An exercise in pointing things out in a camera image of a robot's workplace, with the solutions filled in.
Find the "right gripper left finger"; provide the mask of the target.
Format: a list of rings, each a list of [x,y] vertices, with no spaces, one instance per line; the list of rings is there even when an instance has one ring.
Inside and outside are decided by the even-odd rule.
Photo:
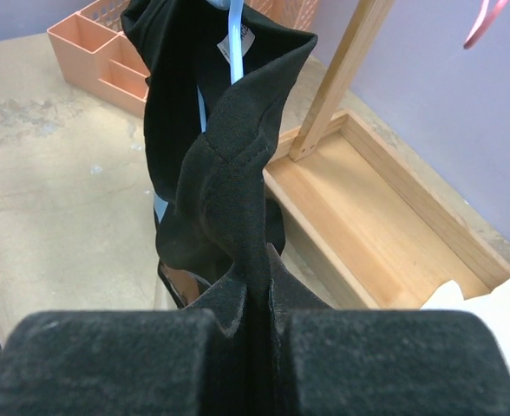
[[[51,310],[0,355],[0,415],[243,415],[245,268],[175,311]]]

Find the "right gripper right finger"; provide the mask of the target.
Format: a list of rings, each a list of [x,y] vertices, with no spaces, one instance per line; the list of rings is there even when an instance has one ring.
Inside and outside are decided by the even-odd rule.
[[[336,310],[269,247],[278,415],[510,415],[510,372],[468,312]]]

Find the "black t-shirt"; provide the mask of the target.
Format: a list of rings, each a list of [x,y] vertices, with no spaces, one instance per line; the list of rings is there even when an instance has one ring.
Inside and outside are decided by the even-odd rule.
[[[285,103],[317,36],[251,7],[233,81],[222,49],[227,14],[205,1],[133,1],[122,28],[148,69],[147,169],[167,207],[155,217],[160,280],[188,327],[171,346],[183,393],[203,415],[273,415],[277,349],[271,287],[285,273],[284,221],[265,192]]]

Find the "blue wire hanger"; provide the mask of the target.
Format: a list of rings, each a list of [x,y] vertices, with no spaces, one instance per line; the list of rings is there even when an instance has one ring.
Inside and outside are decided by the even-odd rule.
[[[228,56],[230,64],[231,84],[239,81],[244,76],[241,18],[243,12],[243,0],[206,0],[207,3],[218,10],[228,11]]]

